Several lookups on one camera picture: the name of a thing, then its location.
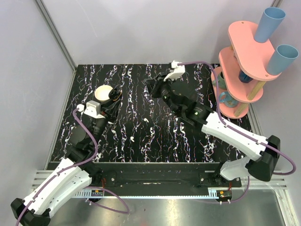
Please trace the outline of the black earbud charging case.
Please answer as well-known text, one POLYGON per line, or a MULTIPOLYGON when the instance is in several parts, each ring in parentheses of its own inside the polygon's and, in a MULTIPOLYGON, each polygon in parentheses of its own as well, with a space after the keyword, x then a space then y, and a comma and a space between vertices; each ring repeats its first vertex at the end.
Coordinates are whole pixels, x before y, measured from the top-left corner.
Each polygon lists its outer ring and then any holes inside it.
POLYGON ((117 101, 121 97, 121 95, 122 95, 122 91, 120 91, 117 88, 114 88, 109 92, 109 98, 112 101, 117 101))

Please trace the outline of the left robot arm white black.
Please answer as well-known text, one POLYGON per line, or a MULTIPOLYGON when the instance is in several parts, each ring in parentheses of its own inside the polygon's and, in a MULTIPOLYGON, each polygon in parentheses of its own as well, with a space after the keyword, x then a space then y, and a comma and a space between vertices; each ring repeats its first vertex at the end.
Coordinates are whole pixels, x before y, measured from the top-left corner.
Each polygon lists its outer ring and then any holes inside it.
POLYGON ((47 226, 76 193, 100 184, 101 170, 93 159, 106 126, 117 119, 120 103, 120 100, 88 101, 77 106, 72 112, 77 123, 71 130, 71 146, 65 157, 30 195, 12 201, 16 225, 47 226))

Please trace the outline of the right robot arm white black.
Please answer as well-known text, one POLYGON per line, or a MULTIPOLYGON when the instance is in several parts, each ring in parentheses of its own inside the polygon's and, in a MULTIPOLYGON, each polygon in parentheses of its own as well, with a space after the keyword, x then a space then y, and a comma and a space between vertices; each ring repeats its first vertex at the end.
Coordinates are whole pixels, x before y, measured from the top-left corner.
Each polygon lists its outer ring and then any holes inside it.
POLYGON ((164 78, 164 74, 159 74, 154 79, 144 80, 152 98, 161 98, 185 125, 212 135, 246 155, 245 159, 221 163, 213 176, 216 185, 222 187, 230 180, 245 176, 264 182, 271 180, 279 159, 276 152, 280 147, 278 137, 272 135, 266 138, 254 134, 219 117, 212 108, 175 93, 173 82, 164 78))

